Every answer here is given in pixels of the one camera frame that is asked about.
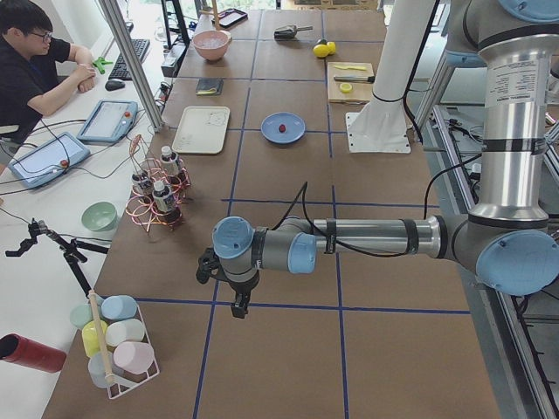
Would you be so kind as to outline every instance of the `green bowl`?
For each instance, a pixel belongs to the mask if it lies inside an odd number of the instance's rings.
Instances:
[[[111,203],[94,203],[81,216],[81,223],[91,231],[108,231],[116,225],[116,208]]]

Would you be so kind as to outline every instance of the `brown table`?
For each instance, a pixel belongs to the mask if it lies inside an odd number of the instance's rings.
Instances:
[[[273,29],[313,25],[299,41]],[[215,64],[188,51],[163,117],[169,145],[188,105],[231,109],[219,155],[184,155],[193,181],[184,223],[147,235],[123,217],[96,291],[140,301],[161,373],[109,401],[93,386],[80,336],[68,354],[44,418],[429,418],[499,416],[456,266],[425,256],[320,255],[310,275],[261,272],[246,319],[234,319],[233,291],[195,279],[211,229],[228,215],[272,226],[308,181],[313,218],[422,216],[430,179],[423,150],[350,154],[344,115],[328,104],[317,38],[337,43],[335,61],[371,62],[383,47],[374,11],[251,11],[231,30]],[[199,77],[225,78],[223,94],[197,97]],[[261,121],[293,112],[307,124],[289,146],[266,141]],[[436,197],[431,213],[437,213]],[[300,206],[294,214],[301,215]]]

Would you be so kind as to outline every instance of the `keyboard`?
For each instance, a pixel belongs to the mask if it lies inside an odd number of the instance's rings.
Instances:
[[[149,39],[132,39],[132,46],[134,47],[134,52],[136,56],[140,60],[146,57],[149,48]],[[122,54],[119,54],[119,57],[114,62],[114,67],[111,73],[108,75],[110,79],[121,79],[121,80],[131,80],[132,75],[128,71],[126,67],[126,62],[124,61],[124,57]]]

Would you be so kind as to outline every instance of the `glasses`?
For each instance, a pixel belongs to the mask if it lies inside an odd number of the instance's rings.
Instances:
[[[35,35],[36,37],[41,37],[43,39],[43,42],[46,44],[50,39],[52,39],[52,32],[46,32],[46,33],[34,33],[34,32],[29,32],[31,35]]]

